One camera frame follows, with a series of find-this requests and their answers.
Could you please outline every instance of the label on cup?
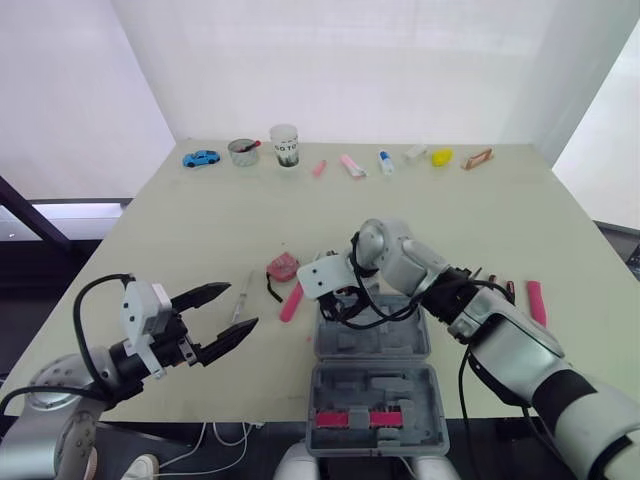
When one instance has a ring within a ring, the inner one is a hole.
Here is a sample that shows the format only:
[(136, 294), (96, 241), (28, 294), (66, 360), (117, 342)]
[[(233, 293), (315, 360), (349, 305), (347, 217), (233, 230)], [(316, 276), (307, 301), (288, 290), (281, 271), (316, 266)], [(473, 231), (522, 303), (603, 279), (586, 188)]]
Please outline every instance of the label on cup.
[(273, 148), (278, 157), (278, 163), (283, 167), (293, 167), (298, 164), (298, 137), (291, 140), (274, 143)]

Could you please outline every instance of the black floor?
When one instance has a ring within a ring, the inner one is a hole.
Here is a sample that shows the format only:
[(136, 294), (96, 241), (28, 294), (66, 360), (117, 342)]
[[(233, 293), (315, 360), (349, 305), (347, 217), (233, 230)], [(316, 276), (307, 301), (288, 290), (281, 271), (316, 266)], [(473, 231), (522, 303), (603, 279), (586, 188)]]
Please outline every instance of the black floor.
[[(0, 420), (0, 434), (13, 419)], [(192, 450), (202, 424), (115, 423), (99, 426), (96, 436), (98, 470), (96, 480), (120, 480), (129, 464), (139, 455), (155, 455), (166, 462)], [(564, 465), (547, 453), (529, 433), (521, 419), (483, 419), (471, 421), (473, 450), (481, 472), (476, 479), (469, 462), (464, 427), (460, 420), (447, 421), (451, 448), (447, 457), (463, 480), (569, 480), (574, 477)], [(239, 424), (217, 424), (227, 442), (242, 438)], [(247, 451), (235, 467), (209, 476), (219, 480), (271, 480), (280, 459), (304, 438), (302, 422), (267, 423), (248, 436)], [(243, 444), (220, 445), (211, 425), (200, 448), (190, 457), (163, 469), (163, 473), (192, 473), (218, 469), (236, 461)], [(319, 461), (323, 480), (409, 480), (404, 465), (396, 458), (325, 458)]]
[[(599, 226), (623, 261), (627, 261), (640, 238), (636, 233), (620, 232)], [(99, 241), (81, 242), (85, 258)], [(67, 286), (82, 266), (69, 262), (41, 242), (0, 242), (0, 377), (15, 365), (38, 332)], [(0, 418), (3, 435), (13, 418)], [(473, 479), (464, 430), (459, 420), (448, 421), (451, 450), (448, 457), (463, 479)], [(114, 424), (100, 429), (98, 480), (119, 480), (136, 456), (153, 453), (161, 462), (189, 450), (201, 425), (194, 424)], [(237, 438), (239, 425), (223, 425), (225, 438)], [(215, 476), (182, 478), (270, 479), (289, 445), (304, 436), (302, 423), (266, 424), (249, 437), (244, 460), (227, 472)], [(474, 450), (482, 479), (572, 478), (555, 458), (534, 440), (521, 419), (485, 419), (472, 421)], [(227, 465), (242, 452), (242, 446), (219, 445), (208, 427), (204, 445), (196, 454), (167, 468), (167, 472), (193, 472)], [(410, 478), (397, 459), (329, 459), (321, 463), (323, 478), (405, 479)]]

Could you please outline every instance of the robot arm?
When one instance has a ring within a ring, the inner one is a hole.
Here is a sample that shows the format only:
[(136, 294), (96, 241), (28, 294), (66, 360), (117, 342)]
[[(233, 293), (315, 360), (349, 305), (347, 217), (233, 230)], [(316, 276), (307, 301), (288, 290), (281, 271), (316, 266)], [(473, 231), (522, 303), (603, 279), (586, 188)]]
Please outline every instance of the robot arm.
[[(305, 295), (327, 319), (346, 322), (370, 299), (363, 278), (380, 272), (468, 345), (474, 373), (504, 403), (533, 406), (579, 479), (635, 478), (640, 469), (640, 407), (615, 389), (587, 381), (564, 359), (558, 341), (501, 293), (451, 267), (412, 238), (399, 220), (368, 220), (343, 255), (298, 270)], [(358, 294), (345, 309), (336, 291)]]
[(101, 397), (103, 393), (78, 354), (45, 366), (33, 377), (31, 387), (72, 387), (93, 392), (92, 398), (29, 393), (22, 414), (0, 444), (0, 480), (84, 478), (96, 422), (103, 411), (141, 393), (142, 380), (149, 375), (161, 378), (166, 367), (182, 362), (207, 366), (251, 332), (257, 318), (233, 325), (206, 347), (189, 338), (181, 312), (213, 300), (229, 286), (210, 283), (169, 299), (159, 284), (129, 282), (120, 318), (128, 338), (109, 349), (98, 347), (89, 352), (108, 395)]

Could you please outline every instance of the white backdrop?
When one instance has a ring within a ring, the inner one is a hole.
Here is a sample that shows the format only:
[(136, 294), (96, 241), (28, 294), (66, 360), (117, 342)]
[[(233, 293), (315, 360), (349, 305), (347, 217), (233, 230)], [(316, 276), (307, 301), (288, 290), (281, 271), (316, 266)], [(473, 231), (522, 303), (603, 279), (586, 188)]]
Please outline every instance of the white backdrop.
[(109, 0), (0, 0), (0, 175), (24, 196), (132, 197), (173, 144)]
[(591, 218), (640, 230), (640, 24), (553, 171)]
[(176, 138), (534, 142), (552, 163), (637, 0), (114, 0)]

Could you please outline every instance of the tool case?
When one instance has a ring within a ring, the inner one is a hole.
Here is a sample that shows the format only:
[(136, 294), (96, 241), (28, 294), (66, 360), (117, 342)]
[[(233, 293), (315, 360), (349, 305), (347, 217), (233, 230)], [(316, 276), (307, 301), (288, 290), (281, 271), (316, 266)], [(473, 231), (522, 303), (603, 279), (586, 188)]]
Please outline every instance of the tool case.
[[(372, 295), (391, 314), (406, 297)], [(341, 298), (345, 305), (353, 300)], [(350, 320), (378, 320), (370, 308)], [(449, 434), (422, 309), (399, 322), (354, 330), (318, 311), (306, 445), (317, 457), (445, 455)]]

